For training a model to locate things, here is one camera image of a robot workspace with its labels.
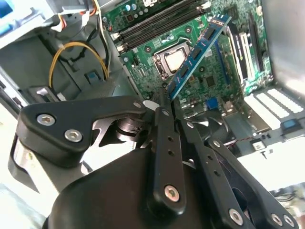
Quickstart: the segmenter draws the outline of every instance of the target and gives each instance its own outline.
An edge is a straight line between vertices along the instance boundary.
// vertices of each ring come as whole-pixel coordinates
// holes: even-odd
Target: white label
[[[209,57],[209,56],[213,56],[213,52],[211,49],[209,49],[207,52],[206,52],[206,55],[205,57]]]

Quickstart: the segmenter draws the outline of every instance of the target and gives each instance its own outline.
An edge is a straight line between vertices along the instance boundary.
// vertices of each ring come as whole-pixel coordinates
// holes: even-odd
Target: chip
[[[213,76],[207,77],[206,83],[208,84],[208,87],[213,87],[215,85],[214,77]]]
[[[206,38],[209,41],[213,37],[215,31],[216,30],[214,28],[209,27],[204,34],[204,38]]]
[[[128,22],[133,21],[133,16],[131,14],[127,15],[126,18]]]
[[[192,58],[194,60],[196,60],[200,53],[201,53],[201,49],[200,48],[195,48],[192,52]]]
[[[187,70],[189,70],[189,67],[188,66],[183,66],[182,67],[182,69],[181,69],[181,71],[180,71],[180,76],[181,76],[181,78],[184,78],[185,77],[185,75],[186,75],[186,73],[187,73]]]
[[[173,73],[176,72],[178,68],[180,68],[184,59],[185,59],[185,55],[182,49],[179,49],[178,51],[165,56],[165,61],[167,63],[167,66],[170,69],[170,71]]]
[[[168,85],[168,92],[169,93],[172,93],[175,89],[176,89],[176,86],[177,86],[177,83],[176,81],[173,81],[171,82],[169,85]]]

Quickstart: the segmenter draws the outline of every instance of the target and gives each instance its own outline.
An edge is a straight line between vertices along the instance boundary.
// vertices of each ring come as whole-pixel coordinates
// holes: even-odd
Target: metal panel
[[[262,4],[275,77],[305,101],[305,1],[263,0]]]

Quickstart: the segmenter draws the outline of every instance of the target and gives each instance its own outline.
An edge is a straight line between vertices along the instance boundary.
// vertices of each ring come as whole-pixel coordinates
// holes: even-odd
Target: blue port
[[[6,34],[7,32],[11,31],[13,29],[12,25],[6,24],[6,25],[0,25],[0,36]]]
[[[217,98],[208,99],[208,100],[206,101],[206,106],[209,108],[209,110],[218,108],[218,101],[217,101]]]
[[[12,12],[12,7],[5,0],[0,0],[0,18],[4,18],[6,15]]]

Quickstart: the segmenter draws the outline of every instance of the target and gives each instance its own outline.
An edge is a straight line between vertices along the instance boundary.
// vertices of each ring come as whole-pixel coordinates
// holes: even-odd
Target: blue ram module
[[[211,19],[210,23],[199,37],[197,43],[187,55],[186,59],[167,86],[167,92],[171,101],[176,98],[178,93],[181,91],[185,83],[204,58],[206,52],[215,43],[230,20],[231,17],[220,14]]]

